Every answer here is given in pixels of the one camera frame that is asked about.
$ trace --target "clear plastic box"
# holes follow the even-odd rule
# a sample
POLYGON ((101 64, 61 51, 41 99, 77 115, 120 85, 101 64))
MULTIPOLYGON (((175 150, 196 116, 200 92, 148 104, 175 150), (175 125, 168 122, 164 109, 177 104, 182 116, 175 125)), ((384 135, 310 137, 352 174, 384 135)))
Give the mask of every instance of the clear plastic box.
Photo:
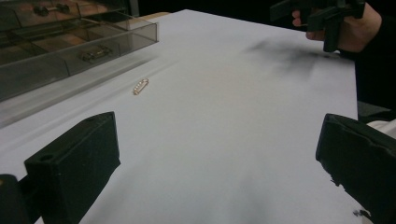
POLYGON ((0 102, 158 42, 109 2, 0 2, 0 102))

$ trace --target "hand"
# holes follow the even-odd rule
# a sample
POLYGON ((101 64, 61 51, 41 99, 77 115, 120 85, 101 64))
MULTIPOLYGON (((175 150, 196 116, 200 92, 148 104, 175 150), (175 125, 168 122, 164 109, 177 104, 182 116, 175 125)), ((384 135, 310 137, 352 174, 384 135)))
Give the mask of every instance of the hand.
MULTIPOLYGON (((300 11, 291 14, 294 18, 293 25, 301 26, 300 11)), ((361 19, 345 17, 341 23, 338 48, 350 52, 361 52, 375 37, 381 26, 381 16, 367 3, 361 19)), ((324 40, 325 31, 306 32, 306 38, 311 40, 324 40)))

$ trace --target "dark background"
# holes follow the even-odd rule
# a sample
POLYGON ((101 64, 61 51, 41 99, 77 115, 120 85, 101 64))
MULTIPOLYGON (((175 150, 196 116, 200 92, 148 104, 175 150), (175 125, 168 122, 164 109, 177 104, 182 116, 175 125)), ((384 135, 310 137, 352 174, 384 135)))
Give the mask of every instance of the dark background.
POLYGON ((281 0, 139 0, 140 16, 156 12, 177 12, 182 9, 206 12, 242 21, 253 21, 274 26, 296 29, 292 16, 270 22, 270 6, 281 0))

